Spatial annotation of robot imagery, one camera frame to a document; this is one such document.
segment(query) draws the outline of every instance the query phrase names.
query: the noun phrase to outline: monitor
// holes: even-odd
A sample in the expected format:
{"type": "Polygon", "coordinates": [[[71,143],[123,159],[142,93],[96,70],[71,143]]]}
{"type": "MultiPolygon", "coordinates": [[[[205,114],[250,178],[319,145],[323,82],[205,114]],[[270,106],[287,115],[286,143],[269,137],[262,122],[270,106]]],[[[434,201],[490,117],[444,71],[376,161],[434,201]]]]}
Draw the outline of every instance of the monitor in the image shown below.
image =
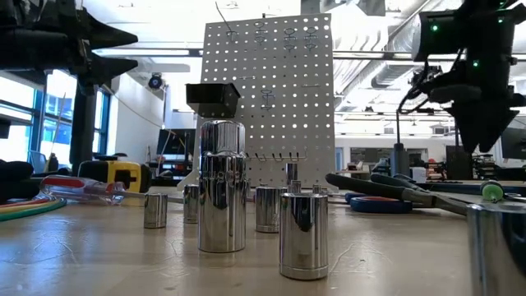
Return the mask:
{"type": "Polygon", "coordinates": [[[184,155],[185,146],[188,153],[193,154],[195,140],[196,129],[160,130],[157,155],[184,155]]]}
{"type": "Polygon", "coordinates": [[[526,160],[526,129],[508,127],[501,136],[502,158],[526,160]]]}

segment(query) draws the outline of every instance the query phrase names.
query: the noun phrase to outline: green cable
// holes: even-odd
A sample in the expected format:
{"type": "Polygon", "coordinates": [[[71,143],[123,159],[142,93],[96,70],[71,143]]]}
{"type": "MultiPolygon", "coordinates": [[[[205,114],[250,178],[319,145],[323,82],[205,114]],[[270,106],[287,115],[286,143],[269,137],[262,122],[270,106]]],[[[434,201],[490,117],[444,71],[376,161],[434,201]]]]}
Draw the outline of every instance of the green cable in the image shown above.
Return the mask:
{"type": "Polygon", "coordinates": [[[31,216],[31,215],[42,214],[47,211],[56,210],[58,208],[61,208],[65,206],[66,204],[67,204],[66,200],[64,198],[61,198],[59,202],[53,203],[52,205],[41,206],[39,208],[29,209],[29,210],[20,210],[14,213],[1,214],[0,221],[7,221],[7,220],[24,218],[24,217],[31,216]]]}

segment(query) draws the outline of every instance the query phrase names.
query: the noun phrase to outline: small metal cylinder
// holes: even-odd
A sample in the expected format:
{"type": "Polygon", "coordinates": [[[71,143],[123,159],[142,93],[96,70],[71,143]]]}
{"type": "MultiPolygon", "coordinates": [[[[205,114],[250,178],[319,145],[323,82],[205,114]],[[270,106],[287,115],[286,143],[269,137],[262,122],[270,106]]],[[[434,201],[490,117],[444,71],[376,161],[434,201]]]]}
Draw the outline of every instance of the small metal cylinder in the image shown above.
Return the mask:
{"type": "Polygon", "coordinates": [[[328,274],[327,195],[285,193],[279,214],[279,273],[295,280],[328,274]]]}
{"type": "Polygon", "coordinates": [[[473,296],[526,293],[526,206],[468,206],[473,296]]]}
{"type": "Polygon", "coordinates": [[[256,188],[256,231],[270,234],[279,232],[279,205],[281,195],[286,192],[285,187],[256,188]]]}
{"type": "Polygon", "coordinates": [[[312,185],[312,193],[320,194],[321,193],[321,185],[320,184],[312,185]]]}
{"type": "Polygon", "coordinates": [[[293,180],[298,180],[298,164],[297,163],[287,163],[285,165],[285,173],[287,174],[287,186],[293,180]]]}
{"type": "Polygon", "coordinates": [[[199,206],[199,185],[187,184],[183,191],[183,222],[197,223],[197,207],[199,206]]]}
{"type": "Polygon", "coordinates": [[[288,193],[301,193],[302,192],[302,182],[298,180],[292,180],[287,188],[288,193]]]}
{"type": "Polygon", "coordinates": [[[166,227],[168,194],[145,194],[144,227],[157,229],[166,227]]]}
{"type": "Polygon", "coordinates": [[[214,120],[201,126],[198,247],[236,252],[245,247],[247,194],[245,127],[214,120]]]}

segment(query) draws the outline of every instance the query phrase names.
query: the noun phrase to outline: security camera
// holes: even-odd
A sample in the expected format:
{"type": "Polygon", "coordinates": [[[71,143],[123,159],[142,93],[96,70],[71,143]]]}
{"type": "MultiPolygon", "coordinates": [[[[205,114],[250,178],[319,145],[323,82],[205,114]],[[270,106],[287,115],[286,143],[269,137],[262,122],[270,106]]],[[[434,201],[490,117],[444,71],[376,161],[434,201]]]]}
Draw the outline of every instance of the security camera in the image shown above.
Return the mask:
{"type": "Polygon", "coordinates": [[[164,81],[161,73],[153,73],[148,81],[148,87],[152,90],[160,90],[163,87],[164,81]]]}

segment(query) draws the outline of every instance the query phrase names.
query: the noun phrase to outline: pegboard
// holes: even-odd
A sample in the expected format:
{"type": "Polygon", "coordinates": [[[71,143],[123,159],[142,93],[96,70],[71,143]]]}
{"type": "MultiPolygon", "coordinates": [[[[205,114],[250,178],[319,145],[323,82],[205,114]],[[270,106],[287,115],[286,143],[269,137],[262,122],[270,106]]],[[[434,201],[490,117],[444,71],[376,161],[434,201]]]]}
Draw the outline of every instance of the pegboard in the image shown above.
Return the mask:
{"type": "MultiPolygon", "coordinates": [[[[228,25],[206,25],[201,83],[232,82],[241,95],[234,120],[246,129],[251,185],[285,185],[285,164],[296,161],[303,187],[328,187],[325,175],[335,170],[330,14],[228,25]]],[[[198,115],[198,129],[214,117],[198,115]]],[[[199,142],[197,132],[194,155],[199,142]]]]}

